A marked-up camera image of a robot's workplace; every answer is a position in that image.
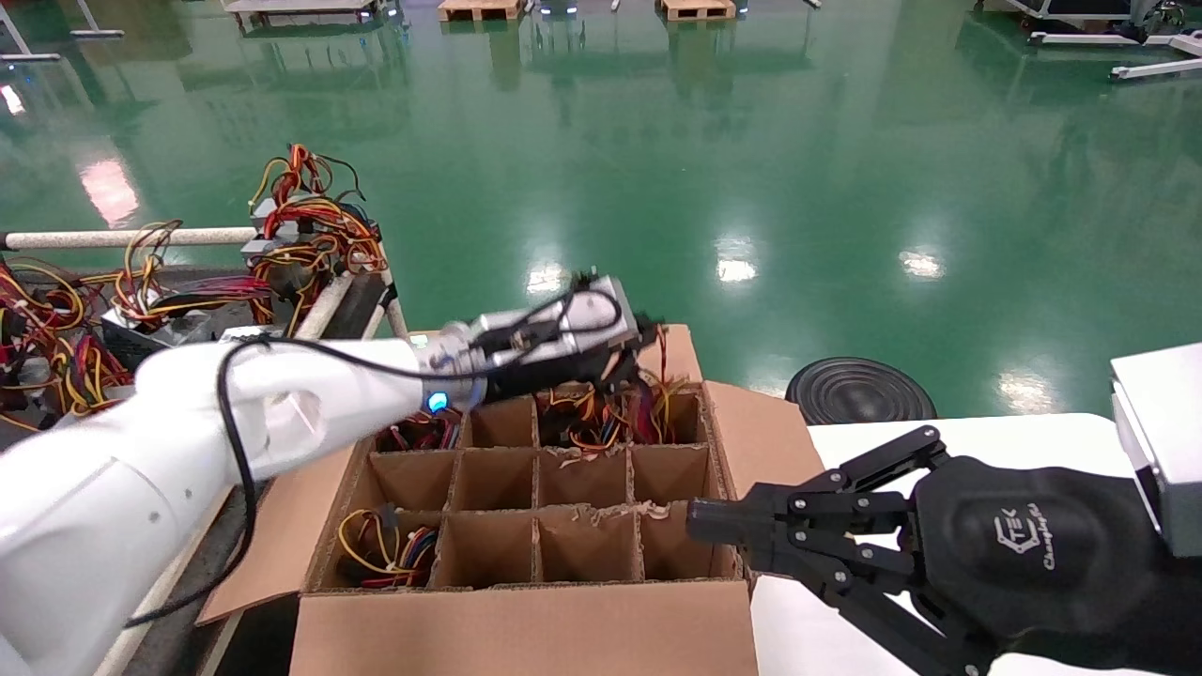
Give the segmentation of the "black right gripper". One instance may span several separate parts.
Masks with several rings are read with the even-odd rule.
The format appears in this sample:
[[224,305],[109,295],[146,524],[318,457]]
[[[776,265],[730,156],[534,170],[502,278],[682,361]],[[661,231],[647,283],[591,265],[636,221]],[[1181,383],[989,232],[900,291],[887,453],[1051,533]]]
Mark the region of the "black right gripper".
[[[915,674],[986,675],[1008,652],[1200,674],[1200,561],[1170,552],[1133,480],[946,459],[939,431],[920,427],[798,486],[696,498],[688,535],[801,583]],[[883,491],[920,469],[932,472],[914,500]],[[841,536],[893,533],[915,510],[918,589],[906,555]],[[776,524],[837,534],[772,533]],[[894,603],[902,592],[945,633]]]

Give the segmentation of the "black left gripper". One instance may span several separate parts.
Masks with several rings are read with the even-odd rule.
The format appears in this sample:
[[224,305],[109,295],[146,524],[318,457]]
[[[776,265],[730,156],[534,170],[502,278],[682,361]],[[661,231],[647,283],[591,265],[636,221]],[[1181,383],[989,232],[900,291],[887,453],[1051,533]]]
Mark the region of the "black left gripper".
[[618,391],[623,385],[639,380],[637,351],[656,346],[662,333],[660,321],[637,318],[637,350],[633,346],[596,346],[563,358],[500,364],[495,373],[486,378],[481,407],[571,383],[593,385],[603,393]]

